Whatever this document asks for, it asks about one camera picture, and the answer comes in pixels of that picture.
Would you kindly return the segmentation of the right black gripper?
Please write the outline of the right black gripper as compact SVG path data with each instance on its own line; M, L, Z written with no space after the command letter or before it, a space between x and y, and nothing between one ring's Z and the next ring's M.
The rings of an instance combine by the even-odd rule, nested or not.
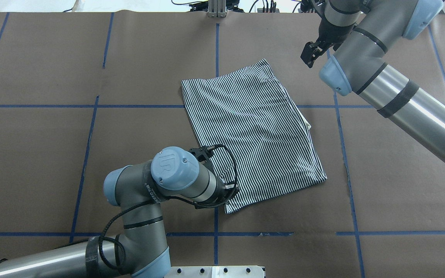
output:
M341 46L353 30L353 25L336 26L326 19L322 19L319 25L319 37L316 42L307 42L302 50L300 58L309 68L313 68L314 62L330 47L334 51Z

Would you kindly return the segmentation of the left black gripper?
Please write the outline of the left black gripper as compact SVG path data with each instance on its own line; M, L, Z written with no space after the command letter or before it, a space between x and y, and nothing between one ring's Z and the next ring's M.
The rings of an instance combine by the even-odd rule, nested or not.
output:
M196 209L212 209L223 206L240 192L239 183L236 181L224 183L209 170L200 174L202 181L196 181L196 185L206 184L204 190L193 198Z

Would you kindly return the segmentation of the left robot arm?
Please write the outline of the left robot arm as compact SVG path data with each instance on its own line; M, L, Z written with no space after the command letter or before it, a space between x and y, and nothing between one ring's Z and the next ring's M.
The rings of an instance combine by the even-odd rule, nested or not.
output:
M51 251L0 259L0 278L163 278L171 269L161 203L225 205L239 192L237 161L223 144L166 147L152 160L110 172L107 201L121 209L98 236Z

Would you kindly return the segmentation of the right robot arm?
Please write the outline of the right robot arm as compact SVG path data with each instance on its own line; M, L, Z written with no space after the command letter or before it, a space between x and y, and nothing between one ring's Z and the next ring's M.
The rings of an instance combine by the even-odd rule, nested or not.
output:
M441 0L303 0L320 17L304 46L309 68L330 51L319 77L340 95L357 95L445 164L445 104L392 65L400 41L417 38Z

